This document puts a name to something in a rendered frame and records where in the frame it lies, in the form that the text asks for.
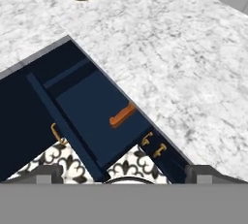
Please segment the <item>white and black round thing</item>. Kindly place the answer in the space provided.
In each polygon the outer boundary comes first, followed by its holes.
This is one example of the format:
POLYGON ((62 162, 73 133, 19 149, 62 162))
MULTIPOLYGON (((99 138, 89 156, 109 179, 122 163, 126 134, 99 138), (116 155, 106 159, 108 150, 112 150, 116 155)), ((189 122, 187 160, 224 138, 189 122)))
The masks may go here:
POLYGON ((141 177, 136 177, 136 176, 122 176, 122 177, 117 177, 114 179, 110 179, 104 184, 114 184, 117 182, 123 182, 124 184, 127 182, 138 182, 138 183, 143 183, 143 184, 155 184, 152 181, 149 181, 147 179, 141 178, 141 177))

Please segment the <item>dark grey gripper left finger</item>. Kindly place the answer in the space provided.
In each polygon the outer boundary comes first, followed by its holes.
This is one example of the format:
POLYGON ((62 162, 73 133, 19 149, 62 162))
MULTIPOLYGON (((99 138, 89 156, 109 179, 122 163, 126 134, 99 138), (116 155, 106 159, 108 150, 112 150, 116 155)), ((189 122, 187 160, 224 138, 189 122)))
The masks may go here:
POLYGON ((24 176, 8 179, 8 183, 17 184, 62 184, 63 167, 60 165, 42 165, 24 176))

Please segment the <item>navy blue cabinet front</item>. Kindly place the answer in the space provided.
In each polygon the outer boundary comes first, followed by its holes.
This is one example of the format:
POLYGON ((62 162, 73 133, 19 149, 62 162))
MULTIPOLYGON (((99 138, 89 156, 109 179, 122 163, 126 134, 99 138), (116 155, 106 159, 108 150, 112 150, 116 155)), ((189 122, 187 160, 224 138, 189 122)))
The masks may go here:
POLYGON ((71 86, 89 68, 82 49, 65 37, 0 73, 0 181, 6 180, 55 142, 53 117, 27 79, 32 74, 53 94, 71 86))
POLYGON ((148 128, 142 133, 139 138, 139 147, 146 153, 146 155, 153 161, 153 163, 171 183, 185 182, 185 168, 189 165, 189 162, 155 128, 148 128), (150 131, 153 132, 153 136, 149 138, 150 144, 142 146, 142 138, 150 131), (153 153, 160 147, 160 144, 165 144, 167 146, 167 150, 163 151, 161 156, 153 158, 153 153))

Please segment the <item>open navy blue drawer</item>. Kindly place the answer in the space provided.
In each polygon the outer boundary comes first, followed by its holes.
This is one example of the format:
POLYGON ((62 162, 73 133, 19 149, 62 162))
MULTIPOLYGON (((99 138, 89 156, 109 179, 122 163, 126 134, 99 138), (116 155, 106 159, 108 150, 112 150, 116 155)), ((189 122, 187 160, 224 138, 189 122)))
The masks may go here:
POLYGON ((27 79, 97 182, 108 180, 107 169, 151 129, 140 112, 116 128, 110 125, 129 100, 86 59, 50 80, 41 81, 36 73, 27 79))

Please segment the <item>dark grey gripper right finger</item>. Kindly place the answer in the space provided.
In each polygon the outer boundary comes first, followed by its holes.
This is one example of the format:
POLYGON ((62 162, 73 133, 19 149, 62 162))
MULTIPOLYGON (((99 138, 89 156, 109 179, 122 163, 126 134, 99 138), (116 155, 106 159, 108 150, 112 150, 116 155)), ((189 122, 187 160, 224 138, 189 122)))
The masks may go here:
POLYGON ((188 184, 245 184, 244 180, 223 175, 209 165, 188 165, 185 174, 188 184))

